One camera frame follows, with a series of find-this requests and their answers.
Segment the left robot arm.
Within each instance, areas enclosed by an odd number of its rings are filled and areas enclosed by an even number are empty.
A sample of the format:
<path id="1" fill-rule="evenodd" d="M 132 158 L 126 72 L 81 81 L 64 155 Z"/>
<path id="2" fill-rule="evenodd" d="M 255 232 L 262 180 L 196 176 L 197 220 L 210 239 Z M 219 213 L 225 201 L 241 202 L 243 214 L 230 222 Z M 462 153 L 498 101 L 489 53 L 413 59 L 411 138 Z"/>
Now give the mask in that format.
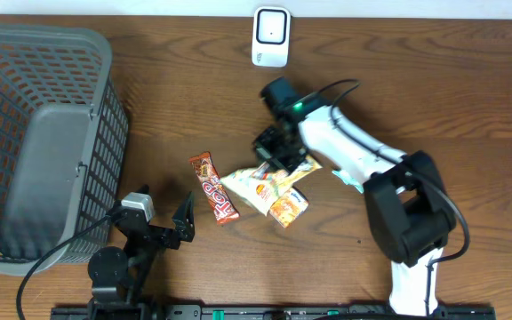
<path id="1" fill-rule="evenodd" d="M 188 193 L 172 216 L 173 228 L 150 223 L 156 211 L 148 186 L 116 202 L 108 213 L 112 225 L 125 237 L 124 247 L 107 246 L 93 254 L 88 263 L 92 280 L 90 319 L 157 319 L 158 307 L 141 296 L 156 257 L 177 250 L 195 236 L 194 195 Z"/>

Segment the teal wet wipes pack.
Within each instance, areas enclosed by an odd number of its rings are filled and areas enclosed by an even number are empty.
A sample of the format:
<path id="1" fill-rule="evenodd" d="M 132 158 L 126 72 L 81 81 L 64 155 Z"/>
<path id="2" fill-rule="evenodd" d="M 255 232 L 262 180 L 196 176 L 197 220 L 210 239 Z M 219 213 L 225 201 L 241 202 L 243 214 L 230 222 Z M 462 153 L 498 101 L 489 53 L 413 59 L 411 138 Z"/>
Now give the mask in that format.
<path id="1" fill-rule="evenodd" d="M 360 194 L 363 194 L 364 187 L 361 182 L 352 178 L 350 174 L 345 170 L 333 170 L 332 174 L 339 178 L 345 185 L 354 187 Z"/>

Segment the orange tissue pack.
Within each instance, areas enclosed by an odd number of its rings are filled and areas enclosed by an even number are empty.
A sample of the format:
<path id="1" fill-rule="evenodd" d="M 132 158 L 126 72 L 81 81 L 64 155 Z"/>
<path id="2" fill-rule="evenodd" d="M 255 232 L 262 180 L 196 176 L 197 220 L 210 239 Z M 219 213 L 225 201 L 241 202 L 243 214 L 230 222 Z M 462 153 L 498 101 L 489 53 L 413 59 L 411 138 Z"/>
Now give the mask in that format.
<path id="1" fill-rule="evenodd" d="M 270 207 L 271 215 L 283 228 L 288 228 L 304 211 L 309 202 L 296 188 L 290 188 Z"/>

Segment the orange chocolate bar wrapper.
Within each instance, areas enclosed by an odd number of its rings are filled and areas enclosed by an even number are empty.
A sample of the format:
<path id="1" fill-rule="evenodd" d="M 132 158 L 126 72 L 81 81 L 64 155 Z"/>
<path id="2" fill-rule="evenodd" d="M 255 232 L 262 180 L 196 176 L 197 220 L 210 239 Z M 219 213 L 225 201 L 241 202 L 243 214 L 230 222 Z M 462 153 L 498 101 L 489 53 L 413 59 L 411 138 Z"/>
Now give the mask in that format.
<path id="1" fill-rule="evenodd" d="M 203 152 L 189 158 L 218 224 L 224 225 L 240 218 L 240 213 L 232 204 L 220 176 L 212 162 L 211 154 Z"/>

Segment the yellow snack chip bag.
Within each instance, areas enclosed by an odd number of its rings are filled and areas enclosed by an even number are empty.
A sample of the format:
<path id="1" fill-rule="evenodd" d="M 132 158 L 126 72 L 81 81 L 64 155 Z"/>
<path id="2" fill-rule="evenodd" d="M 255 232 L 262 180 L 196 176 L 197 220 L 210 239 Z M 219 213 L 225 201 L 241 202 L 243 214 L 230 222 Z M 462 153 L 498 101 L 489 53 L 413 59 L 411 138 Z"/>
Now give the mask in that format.
<path id="1" fill-rule="evenodd" d="M 292 173 L 284 169 L 273 171 L 271 164 L 264 162 L 258 168 L 232 172 L 220 181 L 251 208 L 267 215 L 271 206 L 297 181 L 319 169 L 322 165 L 314 157 L 306 156 Z"/>

